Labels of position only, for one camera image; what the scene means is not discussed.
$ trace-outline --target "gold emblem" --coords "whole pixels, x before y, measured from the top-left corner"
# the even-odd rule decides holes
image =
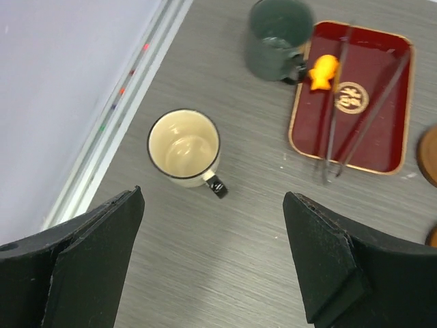
[[[337,90],[338,99],[335,106],[344,113],[362,113],[369,104],[369,94],[358,83],[342,82],[338,85]]]

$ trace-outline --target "mug handle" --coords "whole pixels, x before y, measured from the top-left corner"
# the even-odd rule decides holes
[[[286,77],[282,80],[282,82],[288,85],[296,85],[302,83],[305,80],[305,77],[308,75],[307,61],[303,59],[302,53],[294,54],[290,57],[290,60],[293,63],[293,71],[297,75],[296,79],[292,79],[291,77]]]
[[[227,195],[225,184],[212,170],[207,171],[202,178],[218,198],[222,199]]]

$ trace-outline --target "yellow toy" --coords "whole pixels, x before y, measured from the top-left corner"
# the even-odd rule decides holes
[[[330,90],[329,80],[335,76],[338,66],[339,61],[335,56],[323,55],[319,57],[314,63],[314,68],[309,70],[309,76],[313,80],[311,91]]]

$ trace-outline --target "white mug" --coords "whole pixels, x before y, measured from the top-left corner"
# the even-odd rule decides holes
[[[176,109],[152,126],[147,151],[155,167],[174,183],[186,187],[207,184],[219,197],[227,188],[216,175],[220,135],[214,122],[194,109]]]

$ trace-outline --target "round wooden object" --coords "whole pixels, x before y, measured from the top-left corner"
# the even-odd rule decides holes
[[[420,140],[417,163],[423,176],[437,187],[437,126],[429,129]]]
[[[437,248],[437,226],[434,227],[426,238],[425,244]]]

